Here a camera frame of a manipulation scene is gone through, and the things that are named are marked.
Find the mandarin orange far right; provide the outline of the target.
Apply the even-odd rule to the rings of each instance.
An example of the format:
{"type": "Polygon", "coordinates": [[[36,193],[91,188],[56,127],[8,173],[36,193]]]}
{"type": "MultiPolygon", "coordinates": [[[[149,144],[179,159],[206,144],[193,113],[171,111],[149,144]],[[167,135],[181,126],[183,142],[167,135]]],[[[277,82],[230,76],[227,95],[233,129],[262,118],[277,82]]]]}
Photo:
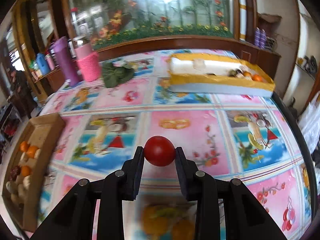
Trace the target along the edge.
{"type": "Polygon", "coordinates": [[[27,152],[28,148],[29,148],[29,144],[27,141],[21,142],[21,144],[20,144],[20,151],[21,152],[27,152]]]}

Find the wooden cabinet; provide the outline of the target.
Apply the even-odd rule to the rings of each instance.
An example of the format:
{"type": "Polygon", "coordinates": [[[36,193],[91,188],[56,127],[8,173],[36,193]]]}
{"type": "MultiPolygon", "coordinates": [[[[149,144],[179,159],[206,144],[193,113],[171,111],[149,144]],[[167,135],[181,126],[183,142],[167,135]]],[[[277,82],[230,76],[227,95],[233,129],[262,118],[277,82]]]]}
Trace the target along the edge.
{"type": "Polygon", "coordinates": [[[281,56],[269,50],[260,49],[246,42],[236,41],[233,53],[240,59],[258,65],[274,80],[281,56]]]}

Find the mandarin orange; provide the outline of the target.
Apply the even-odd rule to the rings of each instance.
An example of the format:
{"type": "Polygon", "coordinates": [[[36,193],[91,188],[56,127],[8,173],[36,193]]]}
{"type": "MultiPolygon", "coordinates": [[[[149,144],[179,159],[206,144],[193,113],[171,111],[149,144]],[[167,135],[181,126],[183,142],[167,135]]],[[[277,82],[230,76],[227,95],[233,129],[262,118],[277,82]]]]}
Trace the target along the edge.
{"type": "Polygon", "coordinates": [[[29,144],[27,141],[21,142],[21,144],[20,144],[20,151],[21,152],[27,152],[28,148],[29,148],[29,144]]]}
{"type": "Polygon", "coordinates": [[[28,158],[34,159],[35,158],[35,154],[37,152],[39,148],[35,145],[30,145],[29,148],[26,151],[26,155],[28,156],[28,158]]]}
{"type": "Polygon", "coordinates": [[[27,177],[27,176],[31,175],[31,173],[32,173],[31,167],[29,167],[28,165],[21,166],[21,175],[23,177],[27,177]]]}

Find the brown cardboard tray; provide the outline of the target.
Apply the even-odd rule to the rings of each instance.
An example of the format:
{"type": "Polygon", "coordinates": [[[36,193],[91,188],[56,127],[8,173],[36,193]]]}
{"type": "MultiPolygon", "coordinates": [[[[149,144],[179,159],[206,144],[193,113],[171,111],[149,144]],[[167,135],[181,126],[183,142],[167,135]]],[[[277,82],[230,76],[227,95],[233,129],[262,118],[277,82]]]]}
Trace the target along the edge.
{"type": "Polygon", "coordinates": [[[23,230],[37,228],[44,176],[64,127],[58,113],[31,118],[14,146],[2,197],[9,215],[23,230]]]}

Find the pink knitted sleeve bottle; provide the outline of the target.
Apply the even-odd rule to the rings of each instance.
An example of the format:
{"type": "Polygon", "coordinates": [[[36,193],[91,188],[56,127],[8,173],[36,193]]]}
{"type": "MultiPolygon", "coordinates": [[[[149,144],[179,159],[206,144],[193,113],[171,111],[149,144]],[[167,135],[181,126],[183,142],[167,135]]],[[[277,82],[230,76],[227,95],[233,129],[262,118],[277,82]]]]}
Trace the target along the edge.
{"type": "Polygon", "coordinates": [[[98,54],[92,49],[90,40],[82,35],[73,38],[76,62],[86,82],[92,82],[101,76],[98,54]]]}

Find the floral fruit print tablecloth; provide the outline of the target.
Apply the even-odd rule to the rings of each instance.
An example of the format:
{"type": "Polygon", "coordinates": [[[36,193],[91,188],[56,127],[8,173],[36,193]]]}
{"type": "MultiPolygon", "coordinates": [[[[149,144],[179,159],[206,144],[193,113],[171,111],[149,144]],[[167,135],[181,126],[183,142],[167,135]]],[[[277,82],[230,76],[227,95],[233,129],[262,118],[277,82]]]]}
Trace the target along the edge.
{"type": "Polygon", "coordinates": [[[155,135],[183,148],[216,179],[239,178],[287,239],[309,227],[310,186],[300,147],[279,105],[252,95],[175,93],[168,78],[172,51],[119,57],[135,76],[116,88],[103,81],[62,85],[42,114],[59,113],[65,129],[45,178],[37,221],[81,178],[99,180],[122,167],[155,135]]]}

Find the glass floral partition screen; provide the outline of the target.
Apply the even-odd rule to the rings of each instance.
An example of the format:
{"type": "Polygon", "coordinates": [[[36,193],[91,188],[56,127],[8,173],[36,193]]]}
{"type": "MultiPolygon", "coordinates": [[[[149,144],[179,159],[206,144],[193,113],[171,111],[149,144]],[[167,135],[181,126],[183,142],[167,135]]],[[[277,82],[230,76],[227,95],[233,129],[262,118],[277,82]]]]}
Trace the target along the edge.
{"type": "Polygon", "coordinates": [[[231,0],[66,0],[73,36],[99,50],[168,35],[232,37],[231,0]]]}

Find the purple cans on cabinet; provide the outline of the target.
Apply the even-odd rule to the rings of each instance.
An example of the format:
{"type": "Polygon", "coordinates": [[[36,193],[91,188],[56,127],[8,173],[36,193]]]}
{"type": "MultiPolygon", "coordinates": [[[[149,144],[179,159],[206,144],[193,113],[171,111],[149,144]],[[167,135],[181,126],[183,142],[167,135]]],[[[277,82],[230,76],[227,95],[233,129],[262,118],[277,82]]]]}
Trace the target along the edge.
{"type": "Polygon", "coordinates": [[[266,40],[267,36],[264,29],[256,28],[254,36],[254,45],[256,47],[259,47],[260,49],[265,49],[266,40]]]}

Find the green leafy vegetable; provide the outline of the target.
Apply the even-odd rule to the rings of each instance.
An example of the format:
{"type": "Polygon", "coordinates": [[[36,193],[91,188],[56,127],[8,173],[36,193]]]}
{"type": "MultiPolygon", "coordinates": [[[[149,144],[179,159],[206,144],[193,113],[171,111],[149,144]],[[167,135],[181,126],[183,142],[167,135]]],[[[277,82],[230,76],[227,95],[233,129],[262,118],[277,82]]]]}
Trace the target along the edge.
{"type": "Polygon", "coordinates": [[[102,79],[106,88],[114,88],[130,81],[135,70],[128,64],[117,67],[112,62],[103,63],[102,79]]]}

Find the red tomato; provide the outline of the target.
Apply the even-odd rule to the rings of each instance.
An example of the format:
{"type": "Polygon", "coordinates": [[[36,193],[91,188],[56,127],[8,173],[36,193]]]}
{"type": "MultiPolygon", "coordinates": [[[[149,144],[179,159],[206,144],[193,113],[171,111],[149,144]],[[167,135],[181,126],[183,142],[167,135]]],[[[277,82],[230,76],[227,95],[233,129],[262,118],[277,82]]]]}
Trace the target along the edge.
{"type": "Polygon", "coordinates": [[[144,157],[152,165],[165,167],[175,160],[175,148],[169,139],[156,135],[150,137],[144,146],[144,157]]]}

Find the white plastic bag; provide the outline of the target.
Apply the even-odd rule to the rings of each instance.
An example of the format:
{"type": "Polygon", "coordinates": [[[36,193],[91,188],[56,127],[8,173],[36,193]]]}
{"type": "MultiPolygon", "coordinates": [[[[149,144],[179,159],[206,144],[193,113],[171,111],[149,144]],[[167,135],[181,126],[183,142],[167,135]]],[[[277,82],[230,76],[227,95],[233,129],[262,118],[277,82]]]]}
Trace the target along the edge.
{"type": "Polygon", "coordinates": [[[301,115],[298,126],[307,144],[310,154],[314,152],[319,141],[320,131],[319,92],[309,102],[301,115]]]}

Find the mandarin orange centre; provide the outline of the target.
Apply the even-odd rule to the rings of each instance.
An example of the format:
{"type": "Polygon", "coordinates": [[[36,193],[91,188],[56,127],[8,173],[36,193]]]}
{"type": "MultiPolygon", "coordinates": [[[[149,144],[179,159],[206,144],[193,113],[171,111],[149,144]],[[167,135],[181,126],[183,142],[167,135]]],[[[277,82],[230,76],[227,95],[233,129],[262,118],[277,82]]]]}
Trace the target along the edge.
{"type": "Polygon", "coordinates": [[[28,156],[28,158],[34,159],[35,158],[35,154],[37,152],[39,148],[35,145],[30,145],[29,148],[26,151],[26,155],[28,156]]]}

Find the blue plastic jug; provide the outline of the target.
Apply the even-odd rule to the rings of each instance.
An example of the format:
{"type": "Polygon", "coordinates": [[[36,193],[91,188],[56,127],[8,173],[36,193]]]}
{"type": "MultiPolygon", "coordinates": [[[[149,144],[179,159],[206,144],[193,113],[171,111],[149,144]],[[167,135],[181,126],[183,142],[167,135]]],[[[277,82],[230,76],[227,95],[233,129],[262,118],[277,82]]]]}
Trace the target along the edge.
{"type": "Polygon", "coordinates": [[[48,73],[50,73],[48,62],[46,61],[45,56],[42,53],[37,54],[36,63],[42,75],[47,75],[48,73]]]}

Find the mandarin orange front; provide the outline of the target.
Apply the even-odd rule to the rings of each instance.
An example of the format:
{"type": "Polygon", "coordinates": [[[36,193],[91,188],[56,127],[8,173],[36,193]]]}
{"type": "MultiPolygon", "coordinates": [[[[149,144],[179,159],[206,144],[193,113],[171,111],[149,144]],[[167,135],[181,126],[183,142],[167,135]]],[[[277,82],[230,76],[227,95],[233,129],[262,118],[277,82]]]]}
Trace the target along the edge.
{"type": "Polygon", "coordinates": [[[31,173],[32,173],[31,167],[29,167],[28,165],[21,166],[21,175],[23,177],[27,177],[27,176],[31,175],[31,173]]]}

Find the large red jujube date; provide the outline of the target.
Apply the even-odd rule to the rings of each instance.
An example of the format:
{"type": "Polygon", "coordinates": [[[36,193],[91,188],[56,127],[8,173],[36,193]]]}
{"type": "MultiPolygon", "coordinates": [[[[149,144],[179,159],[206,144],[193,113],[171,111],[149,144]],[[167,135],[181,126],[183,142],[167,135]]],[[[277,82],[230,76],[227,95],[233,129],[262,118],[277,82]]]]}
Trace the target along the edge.
{"type": "Polygon", "coordinates": [[[21,174],[21,167],[19,165],[14,166],[10,170],[10,181],[16,181],[17,177],[21,174]]]}

